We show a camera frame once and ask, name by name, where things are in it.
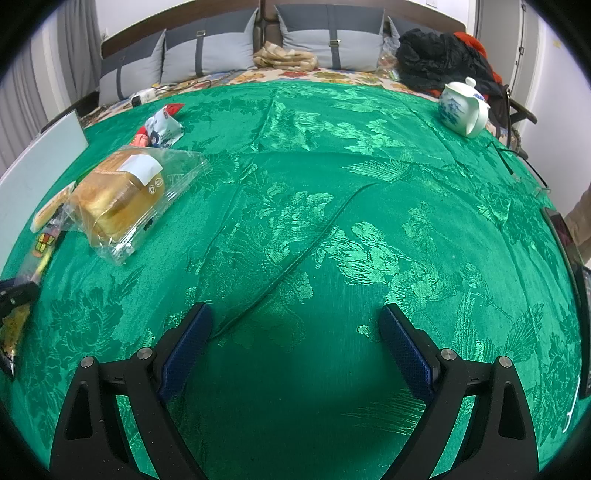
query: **curtain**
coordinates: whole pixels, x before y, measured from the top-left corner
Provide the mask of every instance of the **curtain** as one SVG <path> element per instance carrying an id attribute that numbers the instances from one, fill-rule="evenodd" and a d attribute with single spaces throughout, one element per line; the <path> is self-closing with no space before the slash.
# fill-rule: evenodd
<path id="1" fill-rule="evenodd" d="M 57 11 L 61 69 L 71 103 L 96 90 L 100 80 L 100 32 L 95 0 L 68 0 Z"/>
<path id="2" fill-rule="evenodd" d="M 35 81 L 29 40 L 0 83 L 0 176 L 47 120 Z"/>

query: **white ceramic teapot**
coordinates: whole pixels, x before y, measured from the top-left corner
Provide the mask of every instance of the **white ceramic teapot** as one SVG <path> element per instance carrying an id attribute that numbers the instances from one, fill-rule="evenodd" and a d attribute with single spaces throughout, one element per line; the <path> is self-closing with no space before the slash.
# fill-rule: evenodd
<path id="1" fill-rule="evenodd" d="M 439 116 L 445 126 L 468 138 L 476 137 L 486 126 L 491 107 L 476 90 L 476 80 L 446 83 L 439 97 Z"/>

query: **headboard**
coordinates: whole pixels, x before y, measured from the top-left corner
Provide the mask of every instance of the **headboard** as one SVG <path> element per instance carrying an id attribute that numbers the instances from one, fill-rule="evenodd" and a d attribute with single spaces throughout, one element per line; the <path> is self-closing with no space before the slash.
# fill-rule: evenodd
<path id="1" fill-rule="evenodd" d="M 226 12 L 259 7 L 253 33 L 254 50 L 257 51 L 265 40 L 281 45 L 276 5 L 326 3 L 385 8 L 386 15 L 403 18 L 440 32 L 466 31 L 466 26 L 459 20 L 410 0 L 192 0 L 148 17 L 107 38 L 101 45 L 101 53 L 103 58 L 107 58 L 132 43 L 165 28 L 179 27 L 200 18 Z"/>

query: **silver bolt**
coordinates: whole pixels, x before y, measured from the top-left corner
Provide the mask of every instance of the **silver bolt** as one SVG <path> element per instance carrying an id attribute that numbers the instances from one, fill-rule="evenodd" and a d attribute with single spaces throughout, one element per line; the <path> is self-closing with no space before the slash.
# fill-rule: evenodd
<path id="1" fill-rule="evenodd" d="M 95 359 L 92 358 L 91 356 L 86 356 L 84 357 L 82 360 L 80 360 L 80 366 L 82 368 L 88 368 L 90 367 L 93 363 L 95 363 Z"/>
<path id="2" fill-rule="evenodd" d="M 508 356 L 500 356 L 499 363 L 505 368 L 510 368 L 513 365 L 513 362 Z"/>
<path id="3" fill-rule="evenodd" d="M 443 350 L 441 350 L 441 358 L 443 358 L 444 360 L 449 360 L 451 362 L 452 360 L 455 360 L 457 358 L 457 353 L 454 352 L 451 348 L 444 348 Z"/>
<path id="4" fill-rule="evenodd" d="M 140 360 L 147 360 L 152 356 L 152 349 L 149 346 L 145 346 L 144 348 L 140 348 L 138 350 L 138 358 Z"/>

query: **green tablecloth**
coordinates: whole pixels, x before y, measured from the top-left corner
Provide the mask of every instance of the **green tablecloth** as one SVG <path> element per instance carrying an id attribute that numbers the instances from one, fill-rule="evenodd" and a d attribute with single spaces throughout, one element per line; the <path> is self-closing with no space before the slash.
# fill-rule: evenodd
<path id="1" fill-rule="evenodd" d="M 2 381 L 44 462 L 80 358 L 130 356 L 196 300 L 213 307 L 213 336 L 169 409 L 212 480 L 381 477 L 423 410 L 379 340 L 387 302 L 465 359 L 510 356 L 540 463 L 549 460 L 583 411 L 574 402 L 579 330 L 540 215 L 551 204 L 536 198 L 515 157 L 505 154 L 512 177 L 490 134 L 459 137 L 439 122 L 436 103 L 413 95 L 257 83 L 180 95 L 89 128 L 89 148 L 47 197 L 172 101 L 186 103 L 175 148 L 204 152 L 213 171 L 123 267 L 68 233 L 18 378 Z M 3 277 L 32 240 L 21 234 Z M 437 472 L 453 461 L 470 405 Z M 120 407 L 138 462 L 152 471 L 129 406 Z"/>

